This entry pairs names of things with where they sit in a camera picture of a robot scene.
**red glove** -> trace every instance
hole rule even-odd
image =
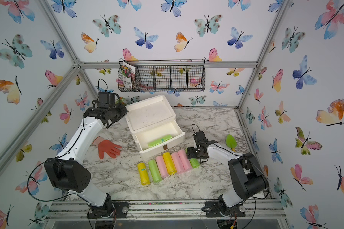
[[[104,158],[104,152],[111,158],[116,158],[116,155],[120,155],[121,150],[119,149],[122,149],[121,146],[113,144],[110,140],[106,140],[102,137],[96,138],[93,144],[98,146],[98,156],[100,159]]]

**black wire basket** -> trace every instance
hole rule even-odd
[[[125,88],[126,76],[123,61],[118,71],[118,89],[121,92],[165,92],[205,90],[204,60],[147,60],[125,61],[134,66],[135,74],[129,74],[132,88]]]

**marble surface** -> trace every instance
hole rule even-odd
[[[237,141],[236,151],[249,152],[233,108],[175,107],[174,112],[178,125],[186,135],[182,144],[167,150],[170,153],[193,146],[192,124],[198,125],[209,140],[216,140],[222,145],[225,145],[226,136],[231,134]],[[116,159],[105,154],[105,158],[101,160],[97,147],[91,145],[83,166],[91,172],[95,185],[110,193],[114,200],[217,199],[232,188],[229,169],[211,158],[193,171],[174,174],[154,184],[148,161],[161,154],[143,160],[139,156],[125,118],[109,129],[102,129],[99,136],[121,145],[121,154]],[[144,162],[147,166],[151,180],[148,186],[141,185],[137,168],[139,162]],[[67,200],[75,199],[77,197],[70,196]]]

